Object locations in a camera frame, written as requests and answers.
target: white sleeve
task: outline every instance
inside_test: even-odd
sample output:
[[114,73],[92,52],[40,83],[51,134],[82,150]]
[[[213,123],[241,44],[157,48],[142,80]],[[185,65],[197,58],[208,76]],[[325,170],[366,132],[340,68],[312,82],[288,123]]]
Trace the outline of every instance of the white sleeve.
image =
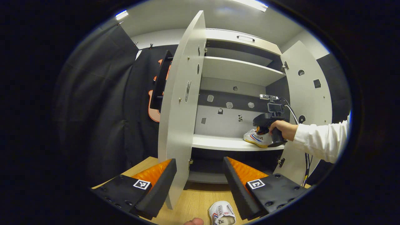
[[350,115],[341,123],[317,126],[299,124],[293,143],[310,155],[335,163],[346,144]]

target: cable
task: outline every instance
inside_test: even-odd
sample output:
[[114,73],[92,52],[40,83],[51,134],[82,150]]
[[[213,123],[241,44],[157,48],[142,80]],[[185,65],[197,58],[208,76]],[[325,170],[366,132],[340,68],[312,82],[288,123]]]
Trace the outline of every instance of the cable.
[[[293,114],[294,121],[296,122],[296,125],[299,125],[299,121],[297,120],[296,115],[294,114],[292,108],[290,107],[289,102],[285,98],[282,98],[282,99],[285,100],[285,102],[287,103],[285,106],[288,107],[290,112]],[[306,172],[305,172],[304,180],[303,180],[303,183],[302,183],[303,187],[306,186],[308,175],[310,174],[310,165],[311,165],[311,162],[312,162],[312,156],[311,156],[311,160],[310,160],[310,155],[308,153],[305,153],[304,156],[306,158]]]

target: orange foam pad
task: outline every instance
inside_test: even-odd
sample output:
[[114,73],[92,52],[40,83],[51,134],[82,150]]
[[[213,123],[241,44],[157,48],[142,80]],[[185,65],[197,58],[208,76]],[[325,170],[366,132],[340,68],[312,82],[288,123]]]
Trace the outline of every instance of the orange foam pad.
[[166,160],[162,163],[159,163],[155,166],[152,166],[148,169],[143,170],[140,173],[137,173],[132,178],[140,179],[143,181],[149,181],[152,185],[151,189],[153,189],[154,185],[157,183],[158,179],[160,178],[161,174],[164,172],[165,168],[171,162],[171,159]]
[[248,166],[244,163],[241,163],[237,160],[234,160],[232,158],[229,158],[229,157],[227,157],[227,158],[228,158],[229,162],[231,163],[233,169],[235,170],[236,174],[238,175],[240,181],[242,182],[244,188],[246,188],[247,192],[249,192],[249,190],[247,190],[247,187],[246,187],[247,182],[261,179],[264,177],[268,177],[267,174],[265,174],[259,170],[256,170],[253,167],[250,167],[250,166]]

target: white sneaker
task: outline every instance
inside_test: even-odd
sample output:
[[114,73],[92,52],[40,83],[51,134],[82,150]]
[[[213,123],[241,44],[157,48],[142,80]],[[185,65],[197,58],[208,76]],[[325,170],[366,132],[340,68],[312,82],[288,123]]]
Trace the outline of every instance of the white sneaker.
[[268,145],[272,143],[271,135],[269,135],[268,133],[258,135],[257,131],[254,129],[251,129],[249,132],[245,133],[243,135],[243,140],[249,143],[256,144],[260,148],[268,148]]
[[212,225],[234,225],[236,217],[227,201],[217,201],[208,210]]

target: finger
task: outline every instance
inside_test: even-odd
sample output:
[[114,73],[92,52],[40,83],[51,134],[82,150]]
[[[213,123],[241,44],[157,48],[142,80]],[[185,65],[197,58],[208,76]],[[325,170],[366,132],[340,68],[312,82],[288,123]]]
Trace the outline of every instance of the finger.
[[193,219],[192,219],[192,222],[193,222],[195,225],[204,225],[204,221],[203,221],[202,219],[200,219],[200,218],[193,218]]
[[195,223],[193,223],[192,221],[187,221],[186,223],[184,223],[183,225],[196,225]]
[[277,124],[277,121],[275,121],[275,122],[273,122],[272,124],[271,124],[271,126],[269,127],[269,133],[270,133],[270,135],[272,135],[272,130],[276,127],[276,124]]

